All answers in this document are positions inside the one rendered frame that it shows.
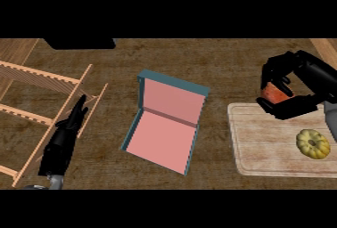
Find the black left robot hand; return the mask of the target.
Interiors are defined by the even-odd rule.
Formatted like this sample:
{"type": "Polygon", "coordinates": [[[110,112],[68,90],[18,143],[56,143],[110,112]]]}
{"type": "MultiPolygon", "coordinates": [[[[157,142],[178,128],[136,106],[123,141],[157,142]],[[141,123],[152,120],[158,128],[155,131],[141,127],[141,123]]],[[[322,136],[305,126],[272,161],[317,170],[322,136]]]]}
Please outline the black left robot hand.
{"type": "Polygon", "coordinates": [[[83,107],[86,98],[87,96],[82,95],[68,118],[55,124],[55,134],[43,150],[40,176],[64,175],[67,172],[79,130],[89,111],[89,108],[83,107]]]}

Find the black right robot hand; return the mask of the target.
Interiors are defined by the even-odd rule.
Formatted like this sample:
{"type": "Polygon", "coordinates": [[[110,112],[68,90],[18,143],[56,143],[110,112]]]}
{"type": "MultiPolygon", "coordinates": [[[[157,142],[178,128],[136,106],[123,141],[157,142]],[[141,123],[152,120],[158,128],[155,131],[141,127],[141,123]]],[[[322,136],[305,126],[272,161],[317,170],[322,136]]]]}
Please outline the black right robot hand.
{"type": "Polygon", "coordinates": [[[337,103],[337,70],[305,51],[287,52],[268,59],[262,67],[260,91],[268,82],[290,96],[290,99],[280,103],[257,98],[260,108],[280,120],[317,111],[322,102],[337,103]],[[297,75],[314,95],[294,95],[288,87],[290,73],[297,75]]]}

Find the orange sweet potato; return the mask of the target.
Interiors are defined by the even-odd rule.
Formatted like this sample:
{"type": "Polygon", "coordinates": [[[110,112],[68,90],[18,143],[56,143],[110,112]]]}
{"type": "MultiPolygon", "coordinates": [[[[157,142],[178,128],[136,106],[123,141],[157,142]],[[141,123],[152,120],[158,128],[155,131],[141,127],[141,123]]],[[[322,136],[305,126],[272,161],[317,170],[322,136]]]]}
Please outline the orange sweet potato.
{"type": "Polygon", "coordinates": [[[280,103],[290,99],[290,96],[278,89],[278,87],[268,82],[260,91],[260,97],[271,103],[280,103]]]}

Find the pale wooden cutting board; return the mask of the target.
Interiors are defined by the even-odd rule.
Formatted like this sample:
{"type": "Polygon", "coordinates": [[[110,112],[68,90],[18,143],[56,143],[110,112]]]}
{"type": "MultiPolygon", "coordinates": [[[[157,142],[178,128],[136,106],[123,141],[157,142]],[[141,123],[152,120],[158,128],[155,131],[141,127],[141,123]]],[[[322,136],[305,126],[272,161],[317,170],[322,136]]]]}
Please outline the pale wooden cutting board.
{"type": "Polygon", "coordinates": [[[231,103],[228,121],[237,170],[241,175],[337,178],[337,143],[325,124],[324,106],[296,118],[280,120],[256,103],[231,103]],[[328,139],[331,153],[312,159],[296,147],[296,135],[317,130],[328,139]]]}

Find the open teal and pink box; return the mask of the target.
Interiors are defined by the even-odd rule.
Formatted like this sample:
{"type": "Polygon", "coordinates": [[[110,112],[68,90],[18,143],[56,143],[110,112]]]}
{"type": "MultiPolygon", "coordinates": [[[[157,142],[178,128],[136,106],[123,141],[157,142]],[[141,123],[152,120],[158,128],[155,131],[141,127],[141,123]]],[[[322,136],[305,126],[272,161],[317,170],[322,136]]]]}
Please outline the open teal and pink box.
{"type": "Polygon", "coordinates": [[[142,70],[139,111],[121,150],[186,175],[210,88],[142,70]]]}

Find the pale wooden tiered shelf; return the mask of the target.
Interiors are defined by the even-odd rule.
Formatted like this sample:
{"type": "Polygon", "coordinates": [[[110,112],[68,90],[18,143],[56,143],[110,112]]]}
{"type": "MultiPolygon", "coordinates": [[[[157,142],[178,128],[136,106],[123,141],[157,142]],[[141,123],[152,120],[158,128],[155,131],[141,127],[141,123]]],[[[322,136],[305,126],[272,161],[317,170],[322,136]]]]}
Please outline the pale wooden tiered shelf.
{"type": "Polygon", "coordinates": [[[0,61],[0,189],[18,188],[31,179],[55,123],[71,113],[77,100],[95,110],[105,90],[89,89],[92,66],[74,76],[0,61]]]}

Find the yellow ridged squash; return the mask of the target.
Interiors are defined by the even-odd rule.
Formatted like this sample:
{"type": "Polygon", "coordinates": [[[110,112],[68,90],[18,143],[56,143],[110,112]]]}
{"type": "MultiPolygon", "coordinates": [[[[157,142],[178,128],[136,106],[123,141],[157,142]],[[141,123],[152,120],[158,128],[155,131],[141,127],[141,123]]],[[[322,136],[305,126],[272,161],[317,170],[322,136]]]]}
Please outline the yellow ridged squash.
{"type": "Polygon", "coordinates": [[[312,159],[325,159],[331,153],[328,139],[314,129],[303,129],[296,135],[296,147],[312,159]]]}

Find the black appliance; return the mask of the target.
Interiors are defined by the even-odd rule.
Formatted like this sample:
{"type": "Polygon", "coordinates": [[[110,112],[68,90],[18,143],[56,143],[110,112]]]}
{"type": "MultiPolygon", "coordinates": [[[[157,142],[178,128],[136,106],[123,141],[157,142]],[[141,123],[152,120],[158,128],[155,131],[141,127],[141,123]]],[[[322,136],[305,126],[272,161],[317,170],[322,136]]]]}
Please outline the black appliance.
{"type": "Polygon", "coordinates": [[[45,41],[55,50],[90,50],[116,48],[116,43],[111,38],[46,38],[45,41]]]}

